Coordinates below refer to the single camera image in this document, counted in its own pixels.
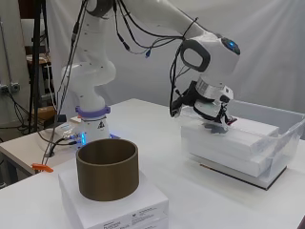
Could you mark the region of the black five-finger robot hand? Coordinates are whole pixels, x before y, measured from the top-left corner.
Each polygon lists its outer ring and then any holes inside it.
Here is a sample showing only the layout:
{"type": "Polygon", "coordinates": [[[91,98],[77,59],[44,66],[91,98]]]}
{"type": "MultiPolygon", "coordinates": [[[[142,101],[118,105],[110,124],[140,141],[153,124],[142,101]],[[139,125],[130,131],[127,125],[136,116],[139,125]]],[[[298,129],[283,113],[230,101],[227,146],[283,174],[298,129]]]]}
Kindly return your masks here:
{"type": "Polygon", "coordinates": [[[207,121],[205,127],[212,134],[226,134],[236,118],[228,113],[234,92],[222,82],[199,78],[195,84],[197,98],[193,110],[207,121]]]}

